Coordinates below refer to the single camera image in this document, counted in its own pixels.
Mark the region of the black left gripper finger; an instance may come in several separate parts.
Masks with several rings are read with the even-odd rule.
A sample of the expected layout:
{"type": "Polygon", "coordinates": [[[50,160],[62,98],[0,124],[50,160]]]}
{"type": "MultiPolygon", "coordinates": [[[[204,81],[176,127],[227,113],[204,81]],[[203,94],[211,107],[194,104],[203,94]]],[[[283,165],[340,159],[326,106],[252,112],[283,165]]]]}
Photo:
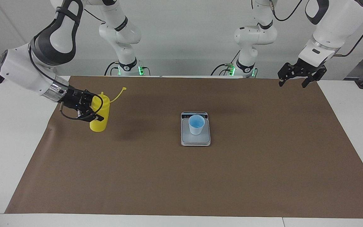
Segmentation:
{"type": "Polygon", "coordinates": [[[285,82],[292,78],[292,65],[285,63],[277,73],[279,78],[279,86],[282,87],[285,82]]]}
{"type": "Polygon", "coordinates": [[[314,73],[313,75],[307,76],[307,78],[305,78],[304,81],[301,83],[302,88],[306,88],[310,83],[314,81],[319,81],[319,77],[319,73],[314,73]]]}

